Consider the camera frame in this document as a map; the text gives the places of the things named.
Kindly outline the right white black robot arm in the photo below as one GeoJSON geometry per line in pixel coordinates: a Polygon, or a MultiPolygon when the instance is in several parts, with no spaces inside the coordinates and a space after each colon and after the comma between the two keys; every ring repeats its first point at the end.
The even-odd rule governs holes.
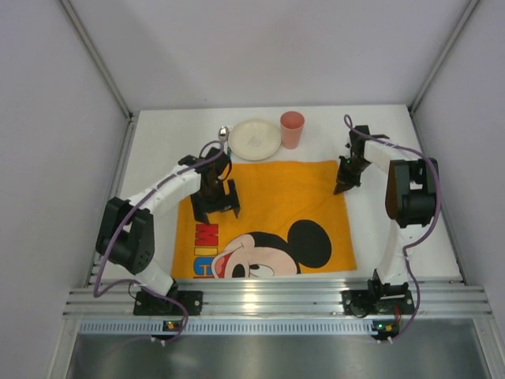
{"type": "Polygon", "coordinates": [[[441,211],[439,164],[413,148],[371,134],[367,126],[353,126],[349,118],[349,153],[339,157],[334,194],[361,185],[366,168],[378,167],[386,176],[385,210],[391,221],[383,256],[368,284],[379,297],[408,280],[408,250],[433,232],[441,211]]]}

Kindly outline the orange cartoon mouse placemat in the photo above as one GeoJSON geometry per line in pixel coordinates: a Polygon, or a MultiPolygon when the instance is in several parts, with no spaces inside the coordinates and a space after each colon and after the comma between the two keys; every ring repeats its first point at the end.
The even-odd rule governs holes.
{"type": "Polygon", "coordinates": [[[270,278],[357,269],[335,161],[236,163],[241,210],[197,222],[180,202],[171,274],[177,279],[270,278]]]}

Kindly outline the pink plastic cup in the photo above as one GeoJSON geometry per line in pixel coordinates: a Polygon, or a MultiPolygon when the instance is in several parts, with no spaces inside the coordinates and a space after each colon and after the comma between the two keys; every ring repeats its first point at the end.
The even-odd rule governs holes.
{"type": "Polygon", "coordinates": [[[282,145],[287,149],[295,149],[301,138],[305,125],[305,117],[297,111],[287,111],[280,118],[282,145]]]}

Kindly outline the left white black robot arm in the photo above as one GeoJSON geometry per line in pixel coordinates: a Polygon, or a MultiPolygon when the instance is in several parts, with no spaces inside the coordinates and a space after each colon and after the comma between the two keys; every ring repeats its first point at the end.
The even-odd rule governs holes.
{"type": "Polygon", "coordinates": [[[174,279],[156,262],[155,218],[189,197],[193,217],[208,225],[208,216],[216,212],[241,210],[234,180],[229,174],[232,163],[221,148],[210,148],[206,156],[185,156],[159,182],[125,200],[114,197],[103,212],[95,251],[103,262],[123,267],[130,280],[155,297],[174,291],[174,279]]]}

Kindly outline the spoon with green handle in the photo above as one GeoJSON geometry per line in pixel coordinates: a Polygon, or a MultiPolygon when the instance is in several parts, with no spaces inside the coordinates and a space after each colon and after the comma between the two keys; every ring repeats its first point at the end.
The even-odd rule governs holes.
{"type": "Polygon", "coordinates": [[[226,152],[226,143],[228,143],[228,138],[230,135],[229,126],[221,126],[218,131],[218,140],[223,147],[223,150],[226,152]]]}

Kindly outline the cream round plate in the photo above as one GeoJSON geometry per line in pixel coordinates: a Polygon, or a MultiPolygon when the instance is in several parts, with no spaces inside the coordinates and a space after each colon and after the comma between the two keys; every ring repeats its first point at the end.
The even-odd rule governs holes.
{"type": "Polygon", "coordinates": [[[272,122],[253,118],[232,127],[228,143],[241,159],[260,161],[273,156],[281,145],[281,133],[272,122]]]}

